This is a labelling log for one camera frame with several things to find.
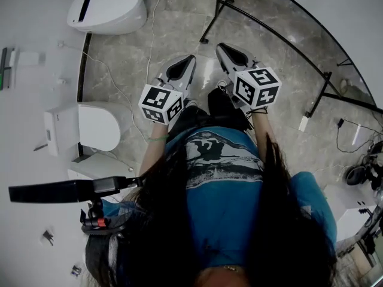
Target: smart toilet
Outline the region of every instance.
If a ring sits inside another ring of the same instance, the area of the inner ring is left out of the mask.
[[[58,156],[80,143],[111,151],[133,124],[124,105],[111,102],[69,103],[44,113],[49,153]]]
[[[82,32],[119,35],[138,30],[146,19],[143,0],[74,0],[66,22]]]

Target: person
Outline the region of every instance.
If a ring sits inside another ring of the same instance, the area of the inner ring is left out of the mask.
[[[169,133],[154,124],[143,186],[118,205],[126,228],[89,237],[91,275],[101,286],[331,286],[336,223],[314,176],[290,176],[267,109],[250,112],[255,145],[224,90],[208,103],[210,115],[190,105]]]

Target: marble floor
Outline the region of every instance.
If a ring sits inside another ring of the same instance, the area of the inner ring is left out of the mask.
[[[105,62],[118,87],[129,97],[136,125],[147,138],[152,124],[145,120],[138,100],[144,88],[147,63],[152,45],[151,25],[157,0],[146,0],[148,20],[140,30],[128,35],[93,35],[89,54]],[[370,101],[352,66],[337,67],[345,59],[337,44],[307,14],[288,0],[235,0],[235,5],[261,19],[301,49],[324,71],[333,71],[333,83],[339,87],[342,78],[351,87],[343,90],[347,96]],[[197,69],[191,85],[191,98],[207,110],[207,94],[219,80],[226,80],[215,56],[215,46],[228,42],[252,52],[266,66],[274,69],[282,80],[279,98],[269,108],[269,119],[277,140],[284,151],[292,174],[310,171],[323,189],[326,185],[343,183],[343,166],[354,165],[366,152],[367,145],[354,153],[340,152],[336,147],[337,123],[340,118],[381,130],[372,112],[338,100],[324,98],[304,132],[298,130],[323,85],[322,78],[290,47],[246,17],[225,8],[211,29],[208,44],[199,38],[214,13],[215,0],[161,0],[156,9],[149,82],[168,59],[182,54],[194,54]],[[83,100],[122,103],[127,100],[113,87],[108,72],[100,63],[88,60]],[[381,115],[375,117],[382,123]],[[339,131],[339,147],[352,151],[373,134],[345,123]],[[144,156],[146,143],[136,128],[131,127],[120,145],[113,150],[121,161],[137,172]]]

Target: plug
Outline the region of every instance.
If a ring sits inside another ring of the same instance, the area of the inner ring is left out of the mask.
[[[344,119],[341,118],[341,119],[339,120],[339,122],[338,122],[338,128],[340,128],[341,126],[343,126],[343,123],[344,123],[344,122],[345,122]]]

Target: graphic print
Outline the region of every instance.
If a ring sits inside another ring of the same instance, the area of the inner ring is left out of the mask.
[[[182,109],[181,98],[179,98],[166,112],[168,115],[168,120],[171,121],[174,116],[176,116]]]
[[[142,110],[144,111],[144,114],[148,119],[153,120],[155,122],[165,123],[163,115],[160,112],[152,111],[151,109],[147,108],[142,108]]]
[[[164,90],[164,89],[152,87],[151,89],[149,89],[149,92],[146,95],[142,104],[145,104],[147,106],[151,106],[153,108],[162,109],[164,107],[166,100],[168,99],[169,95],[170,95],[169,90]]]
[[[243,101],[251,105],[254,99],[254,95],[256,93],[256,89],[249,83],[245,82],[244,80],[238,77],[235,93]]]
[[[257,101],[257,106],[274,102],[277,92],[278,92],[278,86],[261,89],[259,93],[258,101]]]
[[[263,163],[245,146],[210,131],[194,134],[186,140],[190,178],[187,188],[205,182],[235,179],[261,180]]]
[[[260,86],[278,83],[278,80],[267,69],[255,69],[249,71],[249,74]]]

